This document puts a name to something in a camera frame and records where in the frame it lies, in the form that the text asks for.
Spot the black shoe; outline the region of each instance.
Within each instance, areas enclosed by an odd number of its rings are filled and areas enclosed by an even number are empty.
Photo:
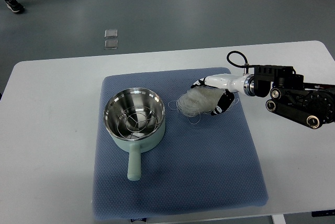
[[[8,8],[14,13],[19,13],[25,10],[25,8],[19,4],[16,0],[6,1]]]

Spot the blue cushion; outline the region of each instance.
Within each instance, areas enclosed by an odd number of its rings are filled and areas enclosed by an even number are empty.
[[[218,116],[202,115],[196,125],[168,106],[196,80],[219,73],[229,70],[134,73],[104,79],[94,170],[95,219],[176,215],[262,206],[267,202],[259,159],[241,103]],[[128,153],[116,146],[103,122],[103,110],[110,98],[131,87],[156,92],[166,111],[165,135],[155,148],[142,153],[142,178],[135,182],[127,179]]]

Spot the mint green handle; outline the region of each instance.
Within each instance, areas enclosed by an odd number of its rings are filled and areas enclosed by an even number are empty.
[[[141,178],[141,151],[140,144],[131,143],[128,160],[128,174],[130,181],[138,181]]]

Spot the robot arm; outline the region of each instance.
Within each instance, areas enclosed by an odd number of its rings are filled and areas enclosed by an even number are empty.
[[[227,55],[228,62],[231,63],[232,53],[242,55],[246,61],[241,52],[232,51]],[[270,94],[271,99],[265,104],[268,111],[312,129],[335,120],[335,85],[304,83],[304,76],[296,74],[292,66],[248,65],[247,61],[245,66],[233,65],[246,69],[242,77],[218,74],[200,79],[191,86],[226,90],[212,115],[223,113],[233,101],[233,93],[240,92],[258,97]],[[254,74],[249,74],[248,68],[254,68]]]

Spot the stainless steel pot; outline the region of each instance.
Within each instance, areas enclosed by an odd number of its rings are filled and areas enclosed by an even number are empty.
[[[165,133],[165,107],[162,99],[146,88],[129,88],[107,103],[104,122],[122,150],[129,152],[131,181],[141,178],[141,153],[154,148]]]

